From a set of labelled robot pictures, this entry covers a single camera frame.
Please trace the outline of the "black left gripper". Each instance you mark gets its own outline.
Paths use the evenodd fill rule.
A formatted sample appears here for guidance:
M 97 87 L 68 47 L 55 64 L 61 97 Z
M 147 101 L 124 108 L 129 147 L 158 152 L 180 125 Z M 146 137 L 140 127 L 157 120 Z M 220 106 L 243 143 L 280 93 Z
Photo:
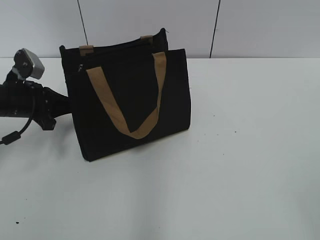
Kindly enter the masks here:
M 67 96 L 34 81 L 20 80 L 13 71 L 0 85 L 1 117 L 28 118 L 42 130 L 52 131 L 57 122 L 55 118 L 71 112 Z

